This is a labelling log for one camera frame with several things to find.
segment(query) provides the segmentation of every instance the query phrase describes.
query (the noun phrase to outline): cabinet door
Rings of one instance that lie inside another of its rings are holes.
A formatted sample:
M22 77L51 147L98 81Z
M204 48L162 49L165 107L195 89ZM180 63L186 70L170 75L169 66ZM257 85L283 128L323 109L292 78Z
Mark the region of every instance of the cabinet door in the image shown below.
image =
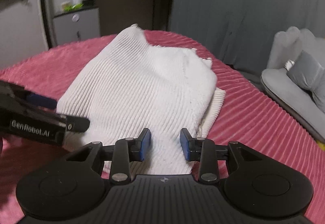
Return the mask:
M79 40L100 37L100 21L98 8L89 9L81 12L79 14L79 21L75 23L77 25L76 35Z
M100 37L98 9L62 15L53 19L58 45Z

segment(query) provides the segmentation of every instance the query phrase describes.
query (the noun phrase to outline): black gripper base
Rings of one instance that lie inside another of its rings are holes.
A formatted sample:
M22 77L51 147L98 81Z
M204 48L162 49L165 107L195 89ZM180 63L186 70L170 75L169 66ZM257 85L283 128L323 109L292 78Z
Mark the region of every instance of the black gripper base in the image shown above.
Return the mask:
M311 224L302 215L286 220L262 220L232 207L214 185L192 175L137 175L127 185L114 186L103 202L83 216L65 221L23 218L19 224Z

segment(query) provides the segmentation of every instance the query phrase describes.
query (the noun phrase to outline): gray wall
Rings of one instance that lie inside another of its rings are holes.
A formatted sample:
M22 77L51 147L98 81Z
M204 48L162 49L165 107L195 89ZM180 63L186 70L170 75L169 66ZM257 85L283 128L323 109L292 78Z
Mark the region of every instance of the gray wall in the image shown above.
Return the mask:
M0 69L45 50L36 0L0 0Z
M171 30L236 69L260 75L274 34L290 26L325 36L325 0L174 0Z

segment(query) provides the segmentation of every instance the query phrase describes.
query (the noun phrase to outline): bed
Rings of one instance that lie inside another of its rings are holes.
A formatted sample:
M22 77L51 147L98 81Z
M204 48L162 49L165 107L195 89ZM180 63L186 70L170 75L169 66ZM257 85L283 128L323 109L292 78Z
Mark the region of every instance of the bed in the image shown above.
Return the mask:
M149 43L196 48L202 58L212 58L217 86L226 91L221 112L208 138L217 144L240 141L305 174L314 187L306 217L325 223L325 152L297 121L243 76L223 64L198 42L164 31L145 31ZM59 99L81 69L115 36L75 42L41 53L0 71L0 79L23 85L28 90ZM0 158L0 223L18 222L23 213L15 197L19 179L28 172L65 154L62 148L25 139L4 140ZM226 177L220 162L221 177ZM195 165L192 173L196 174Z

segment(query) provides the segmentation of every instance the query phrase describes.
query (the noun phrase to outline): white knit sweater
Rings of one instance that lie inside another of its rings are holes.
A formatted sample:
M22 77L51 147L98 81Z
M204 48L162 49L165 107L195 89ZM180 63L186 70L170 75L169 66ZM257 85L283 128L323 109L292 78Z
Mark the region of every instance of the white knit sweater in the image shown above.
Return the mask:
M194 50L151 46L137 25L123 30L59 100L57 112L90 119L85 133L67 134L64 147L72 151L92 141L112 145L149 128L151 153L146 162L132 164L132 173L190 173L180 130L186 127L193 137L206 137L225 96L216 89L217 78L208 65L211 61Z

